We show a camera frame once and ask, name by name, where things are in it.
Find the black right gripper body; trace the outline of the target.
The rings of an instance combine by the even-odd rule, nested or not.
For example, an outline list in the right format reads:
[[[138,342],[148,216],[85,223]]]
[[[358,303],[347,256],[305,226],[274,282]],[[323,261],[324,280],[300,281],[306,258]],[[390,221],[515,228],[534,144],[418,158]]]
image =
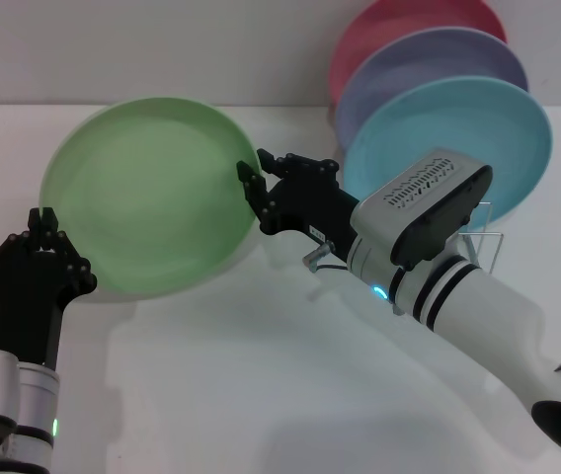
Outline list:
[[[276,232],[298,231],[322,244],[333,244],[332,253],[346,262],[357,232],[351,214],[359,201],[336,181],[284,178],[273,187]]]

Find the green round plate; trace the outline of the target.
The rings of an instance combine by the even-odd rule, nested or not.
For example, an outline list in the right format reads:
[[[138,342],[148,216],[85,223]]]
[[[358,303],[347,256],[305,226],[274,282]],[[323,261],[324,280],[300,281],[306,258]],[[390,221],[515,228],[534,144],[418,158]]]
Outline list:
[[[40,205],[54,210],[101,291],[148,297],[220,271],[255,216],[237,166],[259,165],[245,131],[189,99],[149,97],[99,110],[54,152]]]

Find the light blue round plate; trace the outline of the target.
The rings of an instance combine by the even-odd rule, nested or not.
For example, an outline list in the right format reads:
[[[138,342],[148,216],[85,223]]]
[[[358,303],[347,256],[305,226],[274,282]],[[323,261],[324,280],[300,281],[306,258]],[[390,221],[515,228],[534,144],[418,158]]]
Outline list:
[[[435,149],[467,155],[493,169],[471,225],[502,219],[537,186],[552,153],[552,128],[523,89],[483,76],[425,84],[381,106],[345,154],[343,188],[363,200]]]

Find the pink round plate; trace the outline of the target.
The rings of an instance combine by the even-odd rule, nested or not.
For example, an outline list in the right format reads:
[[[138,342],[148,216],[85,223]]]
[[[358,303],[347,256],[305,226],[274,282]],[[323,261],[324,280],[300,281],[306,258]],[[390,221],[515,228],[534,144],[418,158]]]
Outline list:
[[[461,27],[506,42],[505,29],[483,0],[374,0],[344,30],[329,69],[332,106],[353,94],[390,99],[409,88],[404,62],[421,31]]]

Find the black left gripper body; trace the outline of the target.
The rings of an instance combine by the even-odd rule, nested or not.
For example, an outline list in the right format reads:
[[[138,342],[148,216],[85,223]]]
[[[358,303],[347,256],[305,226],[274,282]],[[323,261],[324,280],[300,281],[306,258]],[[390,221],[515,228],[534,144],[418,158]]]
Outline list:
[[[63,311],[74,297],[56,256],[35,252],[26,276],[0,296],[0,351],[22,362],[55,368]]]

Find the purple round plate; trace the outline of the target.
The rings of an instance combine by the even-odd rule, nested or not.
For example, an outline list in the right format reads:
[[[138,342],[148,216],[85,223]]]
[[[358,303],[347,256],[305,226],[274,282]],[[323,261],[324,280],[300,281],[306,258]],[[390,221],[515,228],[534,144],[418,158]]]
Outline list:
[[[422,30],[383,46],[353,73],[335,111],[339,146],[348,149],[382,105],[414,88],[456,76],[487,76],[528,89],[521,61],[502,40],[464,27]]]

